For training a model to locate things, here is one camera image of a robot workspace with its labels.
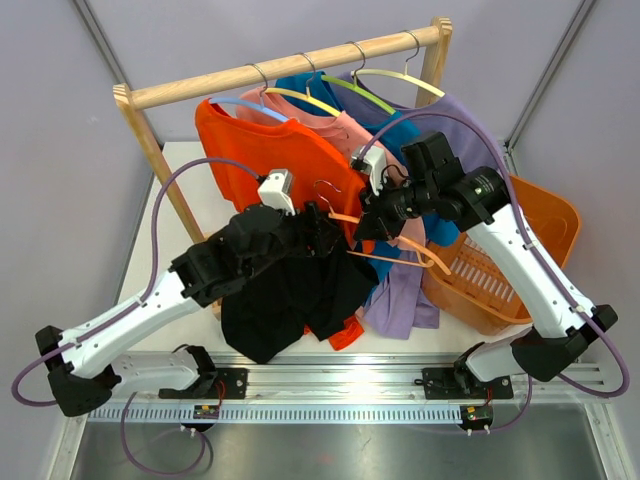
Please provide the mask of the black t-shirt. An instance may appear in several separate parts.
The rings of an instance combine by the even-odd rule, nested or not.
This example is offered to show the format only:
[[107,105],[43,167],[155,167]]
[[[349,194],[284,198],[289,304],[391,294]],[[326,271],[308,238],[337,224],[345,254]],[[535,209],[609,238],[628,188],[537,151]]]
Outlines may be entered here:
[[307,333],[343,350],[363,335],[355,313],[378,283],[375,269],[343,241],[325,258],[284,258],[222,300],[224,340],[258,364]]

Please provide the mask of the yellow plastic hanger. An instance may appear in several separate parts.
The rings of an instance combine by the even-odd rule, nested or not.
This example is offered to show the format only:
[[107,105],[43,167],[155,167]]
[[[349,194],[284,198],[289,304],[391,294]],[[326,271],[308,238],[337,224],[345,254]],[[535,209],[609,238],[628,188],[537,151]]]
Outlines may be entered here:
[[295,99],[299,103],[310,105],[314,109],[314,115],[322,111],[326,116],[339,117],[342,110],[338,107],[334,98],[328,93],[328,88],[322,76],[318,74],[314,62],[307,53],[298,52],[298,55],[302,56],[312,68],[312,74],[306,77],[304,91],[301,92],[291,88],[275,86],[266,88],[264,92],[267,94],[278,94],[290,99]]

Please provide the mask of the pink t-shirt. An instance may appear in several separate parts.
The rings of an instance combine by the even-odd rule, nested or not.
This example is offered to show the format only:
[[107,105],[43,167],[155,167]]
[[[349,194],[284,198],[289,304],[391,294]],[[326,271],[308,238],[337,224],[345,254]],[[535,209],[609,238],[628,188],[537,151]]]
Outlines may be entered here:
[[[249,102],[259,102],[259,90],[245,92],[241,98]],[[296,106],[291,105],[284,96],[278,94],[264,94],[264,104],[290,119],[296,119],[308,127],[321,138],[328,141],[343,156],[349,158],[354,150],[365,145],[373,136],[356,120],[342,111],[339,117],[311,115]],[[396,240],[392,242],[377,242],[376,244],[398,247],[404,251],[397,259],[414,261],[416,252],[409,246]],[[375,254],[375,260],[382,260],[382,254]],[[430,304],[421,289],[423,270],[421,270],[420,290],[418,290],[418,274],[409,273],[401,267],[400,273],[395,267],[389,271],[386,280],[380,281],[373,290],[363,307],[363,318],[372,326],[389,331],[394,338],[404,338],[406,335],[392,324],[402,322],[406,326],[429,326]]]

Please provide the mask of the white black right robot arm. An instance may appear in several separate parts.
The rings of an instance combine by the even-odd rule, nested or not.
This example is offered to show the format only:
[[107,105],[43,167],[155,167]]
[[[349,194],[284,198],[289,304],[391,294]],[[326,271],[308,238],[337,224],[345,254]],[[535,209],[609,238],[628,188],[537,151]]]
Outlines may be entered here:
[[352,156],[351,166],[368,186],[359,200],[358,240],[399,237],[409,219],[436,213],[453,222],[493,261],[520,297],[532,327],[505,340],[478,344],[454,363],[456,389],[476,396],[490,381],[525,373],[539,381],[560,375],[618,320],[609,305],[581,294],[539,243],[525,221],[512,184],[490,167],[470,173],[441,132],[403,146],[409,174],[399,184],[368,144]]

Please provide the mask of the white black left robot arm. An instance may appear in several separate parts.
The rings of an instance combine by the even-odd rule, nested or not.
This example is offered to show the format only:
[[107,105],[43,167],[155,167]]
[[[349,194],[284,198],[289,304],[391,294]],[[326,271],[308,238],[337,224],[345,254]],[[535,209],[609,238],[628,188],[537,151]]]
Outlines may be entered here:
[[216,392],[218,371],[201,346],[147,360],[128,351],[165,325],[239,292],[277,261],[326,257],[343,238],[313,202],[295,215],[261,204],[234,215],[166,271],[154,270],[142,292],[75,328],[36,333],[56,405],[76,417],[134,392],[194,399]]

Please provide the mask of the light blue plastic hanger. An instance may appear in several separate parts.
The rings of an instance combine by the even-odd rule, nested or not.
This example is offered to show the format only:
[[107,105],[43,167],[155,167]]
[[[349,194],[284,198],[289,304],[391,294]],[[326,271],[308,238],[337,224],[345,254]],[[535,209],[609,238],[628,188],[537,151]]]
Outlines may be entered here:
[[208,100],[210,105],[219,105],[219,104],[229,104],[229,105],[234,105],[234,106],[240,106],[240,107],[245,107],[248,108],[250,110],[253,110],[255,112],[261,113],[263,115],[266,115],[276,121],[278,121],[279,123],[285,123],[286,121],[289,120],[288,117],[286,117],[285,115],[274,111],[270,108],[268,108],[265,104],[264,104],[264,94],[266,93],[267,88],[269,87],[269,80],[267,79],[264,71],[257,65],[257,64],[253,64],[253,63],[248,63],[248,66],[252,66],[261,76],[263,82],[264,82],[264,88],[260,91],[259,93],[259,102],[255,103],[255,102],[249,102],[240,98],[231,98],[231,97],[216,97],[216,98],[210,98]]

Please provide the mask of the orange t-shirt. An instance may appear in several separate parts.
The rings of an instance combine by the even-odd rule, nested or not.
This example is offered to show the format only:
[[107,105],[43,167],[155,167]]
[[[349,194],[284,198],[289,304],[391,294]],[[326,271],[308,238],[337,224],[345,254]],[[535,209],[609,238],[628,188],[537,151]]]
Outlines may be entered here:
[[[232,117],[221,106],[205,100],[196,109],[195,126],[205,154],[215,161],[211,171],[216,184],[238,212],[259,204],[259,177],[274,169],[287,169],[294,177],[291,198],[296,210],[302,211],[306,201],[315,201],[320,209],[333,207],[346,215],[360,215],[357,196],[363,180],[335,147],[297,120],[279,123],[269,119],[261,125]],[[351,254],[355,228],[348,223],[337,225],[343,232],[338,243],[345,242]],[[318,258],[288,254],[270,260],[248,282],[288,257]]]

